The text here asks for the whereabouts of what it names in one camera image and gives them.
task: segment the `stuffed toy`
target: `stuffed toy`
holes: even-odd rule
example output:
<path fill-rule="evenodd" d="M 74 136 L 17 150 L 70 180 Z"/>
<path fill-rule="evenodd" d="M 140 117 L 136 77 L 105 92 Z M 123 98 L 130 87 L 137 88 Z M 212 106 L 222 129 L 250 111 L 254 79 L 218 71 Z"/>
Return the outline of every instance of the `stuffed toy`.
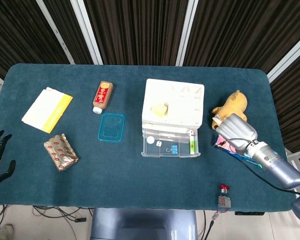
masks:
<path fill-rule="evenodd" d="M 247 121 L 247 117 L 244 114 L 247 105 L 247 98 L 242 92 L 237 90 L 232 93 L 223 106 L 218 106 L 212 110 L 212 113 L 215 114 L 212 118 L 212 129 L 216 129 L 231 114 L 237 114 L 244 121 Z"/>

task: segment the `sauce bottle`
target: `sauce bottle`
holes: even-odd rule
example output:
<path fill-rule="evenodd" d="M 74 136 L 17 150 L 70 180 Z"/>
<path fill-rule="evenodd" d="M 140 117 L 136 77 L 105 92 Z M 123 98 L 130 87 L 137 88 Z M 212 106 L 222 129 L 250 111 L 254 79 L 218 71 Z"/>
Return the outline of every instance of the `sauce bottle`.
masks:
<path fill-rule="evenodd" d="M 98 90 L 93 99 L 92 111 L 96 114 L 101 114 L 102 110 L 107 107 L 112 89 L 114 85 L 108 81 L 101 81 Z"/>

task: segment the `yellow sponge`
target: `yellow sponge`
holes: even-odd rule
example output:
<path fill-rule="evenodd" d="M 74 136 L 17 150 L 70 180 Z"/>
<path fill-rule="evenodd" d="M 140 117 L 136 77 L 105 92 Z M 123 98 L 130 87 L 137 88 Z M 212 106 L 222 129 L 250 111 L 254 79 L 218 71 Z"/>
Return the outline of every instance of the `yellow sponge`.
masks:
<path fill-rule="evenodd" d="M 152 107 L 152 112 L 157 115 L 158 117 L 162 118 L 166 112 L 167 112 L 168 107 L 164 104 L 157 104 Z"/>

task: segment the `teal tablecloth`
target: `teal tablecloth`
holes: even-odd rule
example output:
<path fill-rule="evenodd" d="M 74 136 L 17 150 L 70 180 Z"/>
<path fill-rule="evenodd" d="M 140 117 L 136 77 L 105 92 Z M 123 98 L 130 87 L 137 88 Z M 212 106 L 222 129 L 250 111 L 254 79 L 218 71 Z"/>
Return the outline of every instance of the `teal tablecloth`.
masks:
<path fill-rule="evenodd" d="M 204 116 L 197 158 L 142 157 L 142 107 L 148 78 L 204 84 Z M 101 115 L 92 112 L 100 81 L 115 88 L 105 113 L 126 115 L 121 143 L 98 140 Z M 73 96 L 51 134 L 21 119 L 46 87 Z M 0 93 L 0 130 L 12 134 L 0 171 L 16 160 L 0 183 L 0 204 L 215 210 L 219 185 L 230 186 L 232 211 L 284 211 L 293 194 L 279 192 L 216 148 L 211 110 L 241 90 L 259 140 L 285 155 L 267 76 L 256 69 L 226 67 L 17 64 Z M 65 133 L 79 161 L 58 172 L 43 143 Z M 270 180 L 260 168 L 251 167 Z"/>

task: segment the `white storage organizer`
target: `white storage organizer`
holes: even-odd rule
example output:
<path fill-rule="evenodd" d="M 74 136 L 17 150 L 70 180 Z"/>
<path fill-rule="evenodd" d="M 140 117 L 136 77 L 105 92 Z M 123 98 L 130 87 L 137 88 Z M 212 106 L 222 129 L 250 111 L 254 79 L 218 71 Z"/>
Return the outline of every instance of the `white storage organizer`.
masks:
<path fill-rule="evenodd" d="M 142 156 L 188 158 L 200 155 L 198 128 L 203 121 L 204 93 L 202 84 L 159 79 L 146 81 Z M 164 116 L 152 111 L 156 105 L 167 107 Z"/>

